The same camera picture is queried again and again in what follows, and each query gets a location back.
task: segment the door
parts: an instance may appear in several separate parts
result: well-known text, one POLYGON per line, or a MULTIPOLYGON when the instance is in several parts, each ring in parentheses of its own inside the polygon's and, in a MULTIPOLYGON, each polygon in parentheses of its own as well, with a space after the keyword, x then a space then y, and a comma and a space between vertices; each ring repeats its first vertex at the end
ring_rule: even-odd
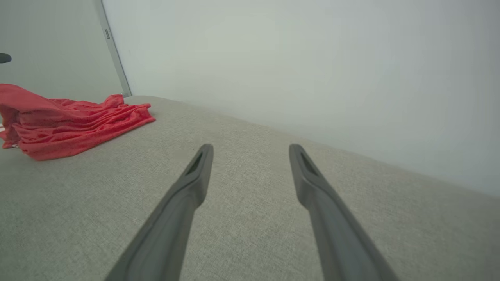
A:
POLYGON ((0 3, 0 83, 46 98, 101 103, 121 93, 98 12, 90 0, 0 3))

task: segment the gray wall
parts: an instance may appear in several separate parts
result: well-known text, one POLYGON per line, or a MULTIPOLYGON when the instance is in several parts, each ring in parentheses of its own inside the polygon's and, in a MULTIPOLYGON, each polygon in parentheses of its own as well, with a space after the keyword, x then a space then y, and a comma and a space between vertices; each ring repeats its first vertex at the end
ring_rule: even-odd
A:
POLYGON ((497 0, 104 4, 133 95, 500 195, 497 0))
POLYGON ((0 83, 97 103, 122 92, 92 0, 2 0, 0 53, 0 83))

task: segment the red cloth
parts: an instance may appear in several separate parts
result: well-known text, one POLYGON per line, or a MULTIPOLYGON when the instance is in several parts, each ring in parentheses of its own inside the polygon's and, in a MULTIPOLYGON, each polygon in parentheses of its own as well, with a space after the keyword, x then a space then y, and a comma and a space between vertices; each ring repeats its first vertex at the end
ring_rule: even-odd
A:
POLYGON ((103 103, 44 98, 16 85, 0 84, 3 148, 18 145, 35 160, 73 156, 155 119, 149 103, 124 104, 120 94, 103 103))

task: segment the gray upholstered couch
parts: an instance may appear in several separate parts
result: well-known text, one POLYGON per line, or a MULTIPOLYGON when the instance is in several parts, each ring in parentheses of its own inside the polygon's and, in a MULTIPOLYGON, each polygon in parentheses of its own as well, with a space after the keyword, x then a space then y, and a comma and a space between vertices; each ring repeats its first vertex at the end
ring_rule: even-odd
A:
POLYGON ((0 150, 0 280, 102 280, 197 149, 214 146, 182 280, 321 280, 292 182, 299 143, 402 280, 500 280, 500 200, 181 102, 79 155, 0 150))

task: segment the fabric texture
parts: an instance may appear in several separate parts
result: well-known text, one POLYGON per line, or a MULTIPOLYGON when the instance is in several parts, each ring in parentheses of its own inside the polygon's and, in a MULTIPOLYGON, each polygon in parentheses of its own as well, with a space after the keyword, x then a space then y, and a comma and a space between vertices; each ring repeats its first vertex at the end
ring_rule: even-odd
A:
POLYGON ((103 280, 202 144, 181 280, 322 280, 288 146, 301 144, 403 281, 500 280, 500 199, 158 97, 156 121, 73 157, 0 149, 0 280, 103 280))
POLYGON ((103 103, 49 99, 0 84, 3 148, 18 146, 35 160, 73 156, 155 119, 151 105, 124 104, 120 94, 103 103))

